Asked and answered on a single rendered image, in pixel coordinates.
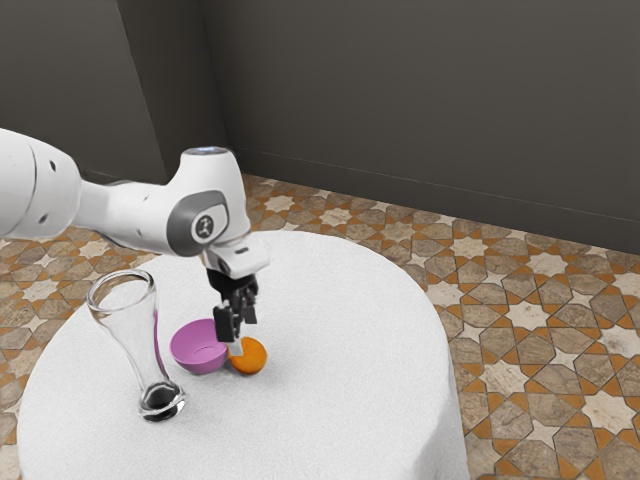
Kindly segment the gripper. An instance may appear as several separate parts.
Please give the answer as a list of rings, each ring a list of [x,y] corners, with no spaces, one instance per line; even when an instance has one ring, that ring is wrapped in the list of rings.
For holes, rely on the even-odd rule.
[[[216,270],[208,269],[207,276],[210,285],[221,294],[223,302],[213,309],[216,338],[227,346],[230,356],[241,355],[241,343],[239,336],[239,315],[233,307],[240,307],[241,314],[246,324],[256,324],[255,312],[258,284],[255,275],[247,275],[239,279]]]

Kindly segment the orange fruit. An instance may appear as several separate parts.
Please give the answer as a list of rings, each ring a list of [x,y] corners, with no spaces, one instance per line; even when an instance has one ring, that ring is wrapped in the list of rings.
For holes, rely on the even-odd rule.
[[[232,343],[227,354],[231,365],[246,375],[260,372],[267,362],[265,347],[252,337],[243,337]]]

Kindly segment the purple bowl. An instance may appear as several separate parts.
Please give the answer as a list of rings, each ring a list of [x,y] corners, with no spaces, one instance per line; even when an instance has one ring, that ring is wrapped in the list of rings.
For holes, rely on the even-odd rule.
[[[227,347],[217,340],[212,318],[189,322],[179,328],[170,341],[174,360],[193,374],[208,374],[224,365]]]

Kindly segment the clear tall glass vase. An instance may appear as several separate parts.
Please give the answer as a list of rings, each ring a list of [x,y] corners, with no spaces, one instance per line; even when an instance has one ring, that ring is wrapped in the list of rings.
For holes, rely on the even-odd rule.
[[[153,277],[142,270],[109,273],[91,287],[87,304],[133,367],[141,390],[138,409],[142,418],[160,422],[178,414],[184,406],[184,391],[169,378],[160,356]]]

